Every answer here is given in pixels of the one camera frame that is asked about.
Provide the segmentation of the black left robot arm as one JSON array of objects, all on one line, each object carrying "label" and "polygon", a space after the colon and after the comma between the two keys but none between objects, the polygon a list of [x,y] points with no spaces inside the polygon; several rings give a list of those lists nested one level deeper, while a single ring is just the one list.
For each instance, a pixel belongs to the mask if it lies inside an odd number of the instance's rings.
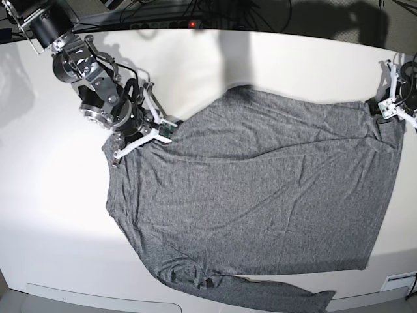
[{"label": "black left robot arm", "polygon": [[402,65],[387,59],[382,62],[382,69],[389,73],[388,85],[379,100],[371,98],[366,102],[371,115],[385,120],[396,117],[416,130],[416,53]]}]

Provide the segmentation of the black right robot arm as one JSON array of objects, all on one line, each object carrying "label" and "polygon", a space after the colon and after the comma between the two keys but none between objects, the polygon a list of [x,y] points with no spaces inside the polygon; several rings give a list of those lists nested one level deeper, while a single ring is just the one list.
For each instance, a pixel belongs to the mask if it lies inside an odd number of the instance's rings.
[{"label": "black right robot arm", "polygon": [[55,77],[69,83],[80,97],[83,116],[111,132],[113,166],[148,142],[172,142],[178,126],[166,119],[152,93],[153,83],[99,51],[92,35],[75,34],[79,18],[66,1],[2,1],[2,5],[27,40],[38,40],[36,53],[51,52]]}]

